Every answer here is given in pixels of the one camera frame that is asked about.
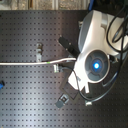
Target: dark pegboard wall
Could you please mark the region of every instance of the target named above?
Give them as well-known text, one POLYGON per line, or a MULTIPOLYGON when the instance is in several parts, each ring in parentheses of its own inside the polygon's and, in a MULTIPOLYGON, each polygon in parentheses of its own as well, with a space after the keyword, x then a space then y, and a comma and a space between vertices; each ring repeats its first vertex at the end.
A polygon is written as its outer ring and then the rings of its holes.
MULTIPOLYGON (((0 62, 35 62, 36 43, 43 44, 42 59, 67 57, 57 40, 63 35, 77 47, 78 21, 86 11, 0 11, 0 62)), ((0 127, 127 128, 128 61, 115 88, 103 99, 85 107, 82 98, 58 110, 59 86, 65 73, 52 65, 0 66, 0 127)), ((93 93, 103 89, 96 85, 93 93)))

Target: white casing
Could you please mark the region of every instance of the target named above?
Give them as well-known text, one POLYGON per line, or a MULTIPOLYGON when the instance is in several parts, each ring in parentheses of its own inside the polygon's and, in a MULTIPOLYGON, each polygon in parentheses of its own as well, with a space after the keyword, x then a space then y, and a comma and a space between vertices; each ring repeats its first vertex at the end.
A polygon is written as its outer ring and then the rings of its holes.
MULTIPOLYGON (((111 22, 112 19, 113 19, 113 16, 108 15, 108 14, 103 14, 98 11, 92 11, 84 18, 84 21, 83 21, 83 24, 81 27, 81 31, 79 34, 79 42, 78 42, 79 47, 81 45, 83 45, 83 46, 82 46, 82 49, 79 48, 81 53, 79 54, 77 61, 75 62, 74 71, 76 72, 77 77, 79 78, 78 83, 79 83, 80 90, 82 90, 85 87, 86 93, 89 93, 88 82, 98 83, 98 82, 102 81, 109 72, 109 68, 108 68, 106 75, 99 81, 90 80, 85 71, 85 60, 86 60, 88 54, 94 50, 101 50, 107 56, 108 55, 115 56, 118 54, 117 52, 113 51, 113 49, 111 49, 106 42, 106 31, 107 31, 109 23, 111 22), (91 21, 90 26, 88 26, 88 23, 86 23, 86 22, 90 18, 90 15, 92 15, 92 17, 90 20, 91 21), (84 42, 82 42, 83 41, 82 39, 84 36, 83 33, 87 34, 87 35, 85 35, 86 38, 85 38, 84 42)), ((120 48, 121 48, 121 41, 118 41, 117 43, 113 44, 111 42, 111 40, 112 40, 113 35, 115 34, 115 32, 117 31, 117 29, 119 28, 119 26, 121 25, 122 22, 123 22, 123 18, 117 18, 114 21, 114 23, 110 29, 109 36, 108 36, 111 45, 118 50, 120 50, 120 48)), ((126 41, 127 39, 128 39, 127 37, 124 38, 124 47, 127 44, 127 41, 126 41)), ((77 84, 76 84, 76 78, 75 78, 75 75, 73 72, 69 76, 68 82, 75 89, 78 89, 77 84)))

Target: white cable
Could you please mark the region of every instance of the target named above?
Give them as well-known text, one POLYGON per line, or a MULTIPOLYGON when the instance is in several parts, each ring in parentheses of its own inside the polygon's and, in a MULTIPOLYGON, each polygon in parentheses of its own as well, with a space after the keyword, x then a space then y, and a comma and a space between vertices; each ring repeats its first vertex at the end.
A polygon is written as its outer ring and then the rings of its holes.
POLYGON ((66 60, 76 60, 76 58, 63 58, 60 60, 48 61, 48 62, 37 62, 37 63, 0 63, 0 65, 43 65, 43 64, 54 64, 59 63, 66 60))

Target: white robot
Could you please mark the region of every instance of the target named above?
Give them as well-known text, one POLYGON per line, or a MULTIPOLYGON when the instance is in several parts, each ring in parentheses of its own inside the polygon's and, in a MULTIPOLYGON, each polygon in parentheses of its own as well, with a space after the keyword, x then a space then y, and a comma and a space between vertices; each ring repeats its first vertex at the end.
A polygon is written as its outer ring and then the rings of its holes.
MULTIPOLYGON (((85 92, 89 93, 89 83, 101 82, 110 70, 109 57, 119 56, 119 53, 113 50, 107 43, 106 36, 110 41, 110 45, 117 50, 121 50, 122 38, 115 39, 116 43, 112 43, 114 35, 121 37, 123 28, 120 25, 124 18, 116 18, 110 26, 110 22, 114 16, 104 14, 98 11, 91 11, 83 20, 81 26, 78 47, 80 54, 74 65, 74 71, 77 75, 79 90, 85 87, 85 92)), ((127 47, 128 37, 124 37, 123 48, 127 47)), ((68 82, 74 89, 78 90, 77 82, 74 73, 69 76, 68 82)))

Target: blue light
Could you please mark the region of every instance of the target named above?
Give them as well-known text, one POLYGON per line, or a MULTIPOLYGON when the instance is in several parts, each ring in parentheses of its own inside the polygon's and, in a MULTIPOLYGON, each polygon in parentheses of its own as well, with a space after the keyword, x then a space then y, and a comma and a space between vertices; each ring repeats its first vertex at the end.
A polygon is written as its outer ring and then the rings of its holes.
POLYGON ((99 63, 94 63, 93 66, 94 66, 95 69, 98 69, 100 67, 99 63))

